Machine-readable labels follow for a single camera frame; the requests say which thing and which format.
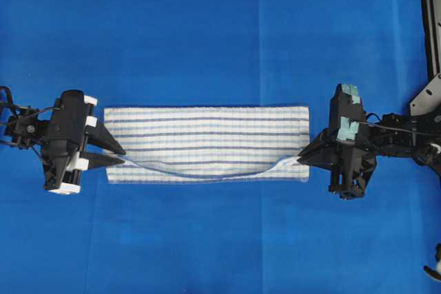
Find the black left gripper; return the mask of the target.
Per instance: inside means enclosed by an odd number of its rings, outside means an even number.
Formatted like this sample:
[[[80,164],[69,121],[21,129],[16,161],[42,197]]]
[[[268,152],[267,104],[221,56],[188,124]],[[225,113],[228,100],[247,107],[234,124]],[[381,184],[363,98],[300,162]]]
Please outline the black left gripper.
[[[98,100],[80,90],[68,90],[56,100],[48,128],[45,131],[41,155],[44,162],[58,157],[70,157],[70,171],[87,171],[122,165],[120,158],[83,151],[85,135],[88,143],[115,154],[126,155],[120,143],[94,116]]]

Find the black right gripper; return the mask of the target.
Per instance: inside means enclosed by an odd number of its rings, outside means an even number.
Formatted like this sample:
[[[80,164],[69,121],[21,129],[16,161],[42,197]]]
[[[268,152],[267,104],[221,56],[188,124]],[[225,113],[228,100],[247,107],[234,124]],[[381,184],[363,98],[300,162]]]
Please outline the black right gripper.
[[[300,164],[331,170],[329,191],[343,200],[363,198],[376,167],[373,147],[368,141],[366,119],[358,88],[348,84],[337,85],[330,102],[329,129],[323,129],[299,153]],[[334,160],[332,156],[309,154],[330,141]]]

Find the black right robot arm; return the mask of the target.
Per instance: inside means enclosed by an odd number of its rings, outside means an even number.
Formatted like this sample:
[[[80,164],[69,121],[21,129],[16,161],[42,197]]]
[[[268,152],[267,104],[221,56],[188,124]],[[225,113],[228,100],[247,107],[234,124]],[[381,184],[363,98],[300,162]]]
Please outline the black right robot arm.
[[[440,173],[440,108],[421,115],[385,114],[370,123],[358,88],[339,84],[329,125],[300,153],[298,162],[330,171],[328,190],[343,200],[363,198],[378,156],[410,158]]]

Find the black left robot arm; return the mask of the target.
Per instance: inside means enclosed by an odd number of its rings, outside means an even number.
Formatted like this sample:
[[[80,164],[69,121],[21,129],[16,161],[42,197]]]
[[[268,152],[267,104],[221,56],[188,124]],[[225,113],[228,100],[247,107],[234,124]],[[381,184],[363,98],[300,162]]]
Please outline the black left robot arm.
[[[122,165],[125,150],[105,125],[94,116],[97,99],[81,90],[67,90],[52,107],[36,109],[14,103],[9,87],[2,86],[6,100],[1,110],[11,116],[1,124],[9,141],[2,145],[17,149],[40,147],[44,189],[70,195],[81,191],[84,171]]]

